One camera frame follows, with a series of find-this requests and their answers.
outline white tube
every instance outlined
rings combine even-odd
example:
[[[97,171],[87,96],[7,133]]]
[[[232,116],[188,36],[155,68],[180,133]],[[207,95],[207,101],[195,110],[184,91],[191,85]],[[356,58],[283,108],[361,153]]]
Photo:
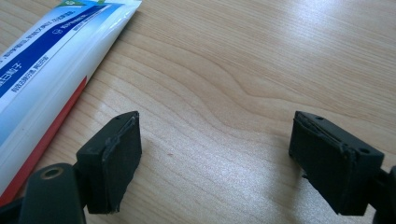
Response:
[[[62,1],[0,56],[0,205],[15,197],[140,4]]]

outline wood grain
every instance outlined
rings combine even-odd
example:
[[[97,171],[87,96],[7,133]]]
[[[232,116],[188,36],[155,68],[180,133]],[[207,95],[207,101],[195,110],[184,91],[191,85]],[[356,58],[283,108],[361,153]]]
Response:
[[[5,51],[58,1],[0,1]],[[88,223],[371,223],[337,216],[288,156],[295,110],[396,164],[396,2],[145,0],[37,169],[74,163],[112,117],[141,114],[119,213]]]

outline hole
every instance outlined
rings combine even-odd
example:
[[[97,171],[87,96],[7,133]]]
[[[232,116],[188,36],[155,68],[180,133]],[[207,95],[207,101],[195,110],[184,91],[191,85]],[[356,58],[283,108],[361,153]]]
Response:
[[[359,148],[359,151],[362,152],[362,153],[366,153],[366,154],[370,153],[370,150],[367,149],[367,148]]]
[[[40,177],[41,179],[52,179],[61,175],[63,172],[64,169],[61,167],[52,167],[43,172]]]

